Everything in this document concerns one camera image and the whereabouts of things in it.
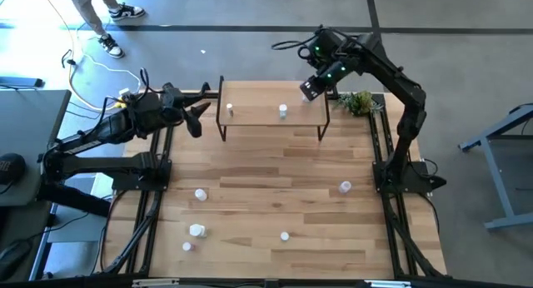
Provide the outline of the silver metal bracket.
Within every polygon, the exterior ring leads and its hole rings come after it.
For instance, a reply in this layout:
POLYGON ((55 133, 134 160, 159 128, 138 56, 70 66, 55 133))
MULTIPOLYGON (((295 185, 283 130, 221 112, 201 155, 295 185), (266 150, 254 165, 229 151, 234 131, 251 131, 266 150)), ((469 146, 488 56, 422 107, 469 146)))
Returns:
POLYGON ((179 280, 174 278, 146 278, 134 280, 131 288, 175 287, 178 285, 179 280))
POLYGON ((365 280, 371 288, 412 288, 409 281, 365 280))

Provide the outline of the grey floor cabinet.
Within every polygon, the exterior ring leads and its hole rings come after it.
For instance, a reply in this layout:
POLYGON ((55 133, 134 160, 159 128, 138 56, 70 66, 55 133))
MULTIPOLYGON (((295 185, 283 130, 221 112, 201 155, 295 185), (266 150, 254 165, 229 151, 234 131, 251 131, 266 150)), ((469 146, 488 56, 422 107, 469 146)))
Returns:
MULTIPOLYGON (((106 201, 112 197, 112 183, 113 179, 102 173, 75 176, 66 180, 68 186, 106 201)), ((53 227, 59 227, 59 230, 49 234, 49 243, 98 241, 107 219, 57 204, 52 205, 52 214, 55 216, 53 227)))

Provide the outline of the black white sneaker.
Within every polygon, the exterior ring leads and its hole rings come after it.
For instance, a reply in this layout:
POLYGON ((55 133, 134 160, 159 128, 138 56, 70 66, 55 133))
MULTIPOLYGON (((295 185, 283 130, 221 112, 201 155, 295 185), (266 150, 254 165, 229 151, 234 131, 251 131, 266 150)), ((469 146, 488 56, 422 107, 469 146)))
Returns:
POLYGON ((109 9, 108 12, 113 21, 142 17, 146 14, 143 8, 126 5, 125 3, 120 4, 118 8, 109 9))
POLYGON ((121 58, 125 55, 124 51, 118 46, 110 34, 100 36, 97 41, 110 57, 121 58))

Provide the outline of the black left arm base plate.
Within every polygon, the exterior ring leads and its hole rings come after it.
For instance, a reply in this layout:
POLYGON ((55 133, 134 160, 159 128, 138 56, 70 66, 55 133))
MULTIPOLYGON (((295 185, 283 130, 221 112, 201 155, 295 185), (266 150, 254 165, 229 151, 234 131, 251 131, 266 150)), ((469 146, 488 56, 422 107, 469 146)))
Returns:
POLYGON ((128 166, 119 171, 108 172, 116 191, 165 191, 170 181, 172 162, 159 159, 156 154, 145 151, 132 157, 124 157, 128 166))

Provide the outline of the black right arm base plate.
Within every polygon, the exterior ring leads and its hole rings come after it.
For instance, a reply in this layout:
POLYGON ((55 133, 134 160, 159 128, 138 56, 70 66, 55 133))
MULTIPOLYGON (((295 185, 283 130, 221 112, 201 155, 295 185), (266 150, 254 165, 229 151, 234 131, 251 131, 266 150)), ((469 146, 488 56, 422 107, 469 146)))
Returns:
POLYGON ((393 171, 385 161, 372 164, 376 191, 381 194, 391 193, 430 193, 444 186, 446 179, 427 174, 423 161, 409 161, 400 171, 393 171))

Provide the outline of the green potted plant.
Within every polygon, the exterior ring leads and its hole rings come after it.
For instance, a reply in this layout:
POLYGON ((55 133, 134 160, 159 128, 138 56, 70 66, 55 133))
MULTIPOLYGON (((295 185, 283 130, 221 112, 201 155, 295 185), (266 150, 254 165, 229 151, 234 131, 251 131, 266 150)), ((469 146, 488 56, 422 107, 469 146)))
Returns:
POLYGON ((339 95, 337 103, 354 117, 364 116, 383 108, 368 91, 342 93, 339 95))

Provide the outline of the black computer mouse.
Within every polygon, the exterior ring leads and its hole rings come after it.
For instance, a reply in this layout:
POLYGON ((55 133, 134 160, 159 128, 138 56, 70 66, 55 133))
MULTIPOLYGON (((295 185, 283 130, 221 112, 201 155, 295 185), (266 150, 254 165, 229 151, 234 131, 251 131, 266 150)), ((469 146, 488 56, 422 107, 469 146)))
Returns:
POLYGON ((14 241, 0 251, 0 281, 9 279, 22 264, 32 249, 29 241, 14 241))

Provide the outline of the black desk leg beam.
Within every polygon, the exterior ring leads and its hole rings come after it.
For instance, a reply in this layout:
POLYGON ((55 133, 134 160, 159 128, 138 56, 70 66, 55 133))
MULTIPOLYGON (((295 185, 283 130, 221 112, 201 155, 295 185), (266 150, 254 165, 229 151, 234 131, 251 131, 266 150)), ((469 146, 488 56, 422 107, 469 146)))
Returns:
POLYGON ((37 198, 102 217, 108 217, 111 206, 108 201, 102 198, 57 182, 42 184, 37 198))

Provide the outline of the dark grey desk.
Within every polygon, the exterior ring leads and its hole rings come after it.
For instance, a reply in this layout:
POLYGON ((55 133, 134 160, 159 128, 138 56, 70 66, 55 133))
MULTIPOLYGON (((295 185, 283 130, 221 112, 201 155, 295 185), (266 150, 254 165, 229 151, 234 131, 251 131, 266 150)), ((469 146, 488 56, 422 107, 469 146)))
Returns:
POLYGON ((70 97, 68 90, 0 91, 0 156, 16 153, 26 165, 9 190, 0 185, 0 206, 25 206, 36 199, 41 185, 37 159, 57 138, 70 97))

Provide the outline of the black flat device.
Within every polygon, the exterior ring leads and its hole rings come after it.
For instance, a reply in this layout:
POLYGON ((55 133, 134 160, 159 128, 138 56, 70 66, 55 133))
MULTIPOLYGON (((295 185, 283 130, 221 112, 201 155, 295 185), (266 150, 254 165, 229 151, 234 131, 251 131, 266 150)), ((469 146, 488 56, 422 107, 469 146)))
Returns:
POLYGON ((43 87, 43 84, 44 81, 40 78, 0 76, 0 87, 40 88, 43 87))

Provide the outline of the blue grey table frame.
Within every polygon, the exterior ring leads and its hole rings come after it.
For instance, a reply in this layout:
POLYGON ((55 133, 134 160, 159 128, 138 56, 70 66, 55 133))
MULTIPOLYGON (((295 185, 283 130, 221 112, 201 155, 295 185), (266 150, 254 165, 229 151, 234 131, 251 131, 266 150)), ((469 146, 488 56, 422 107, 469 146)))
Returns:
POLYGON ((510 134, 508 131, 533 121, 533 103, 521 104, 480 134, 462 142, 458 148, 468 152, 480 147, 496 187, 505 215, 485 223, 485 228, 533 225, 533 211, 517 214, 509 190, 533 192, 533 134, 510 134))

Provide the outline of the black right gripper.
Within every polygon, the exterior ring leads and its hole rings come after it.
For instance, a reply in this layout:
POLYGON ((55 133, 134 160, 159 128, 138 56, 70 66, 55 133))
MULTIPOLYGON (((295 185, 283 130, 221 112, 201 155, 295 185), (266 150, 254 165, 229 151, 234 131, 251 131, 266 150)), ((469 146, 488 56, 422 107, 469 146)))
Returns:
POLYGON ((317 75, 309 77, 300 85, 301 92, 306 96, 309 102, 315 100, 322 92, 327 91, 328 88, 328 82, 317 75))

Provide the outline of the black round speaker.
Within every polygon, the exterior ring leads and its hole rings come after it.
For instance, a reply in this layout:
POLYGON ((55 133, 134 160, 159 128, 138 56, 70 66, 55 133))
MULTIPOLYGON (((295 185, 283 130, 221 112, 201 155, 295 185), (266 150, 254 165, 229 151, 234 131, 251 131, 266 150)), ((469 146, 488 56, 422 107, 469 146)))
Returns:
POLYGON ((0 156, 0 185, 14 184, 26 171, 23 156, 17 153, 6 153, 0 156))

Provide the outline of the wooden shelf black metal frame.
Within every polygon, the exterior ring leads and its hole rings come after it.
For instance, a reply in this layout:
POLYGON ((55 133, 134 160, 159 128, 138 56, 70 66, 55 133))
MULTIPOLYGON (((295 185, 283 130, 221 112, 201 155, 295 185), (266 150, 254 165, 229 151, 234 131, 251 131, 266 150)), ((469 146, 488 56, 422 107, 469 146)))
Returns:
POLYGON ((227 138, 228 127, 315 127, 321 140, 330 124, 327 96, 321 94, 312 102, 302 100, 299 81, 227 81, 219 77, 216 124, 221 139, 227 138), (227 113, 233 107, 233 117, 227 113), (281 119, 279 106, 287 105, 287 116, 281 119))

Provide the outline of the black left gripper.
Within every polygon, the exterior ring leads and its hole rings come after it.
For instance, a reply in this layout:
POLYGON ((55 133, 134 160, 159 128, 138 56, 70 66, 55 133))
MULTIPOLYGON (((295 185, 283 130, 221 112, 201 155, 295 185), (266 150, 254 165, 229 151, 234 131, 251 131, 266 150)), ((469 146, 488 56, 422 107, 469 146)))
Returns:
POLYGON ((202 135, 202 124, 199 118, 209 108, 211 103, 204 102, 193 106, 193 104, 203 100, 205 96, 200 95, 200 92, 185 94, 170 82, 165 83, 162 89, 162 115, 164 119, 167 122, 185 122, 191 136, 200 137, 202 135))

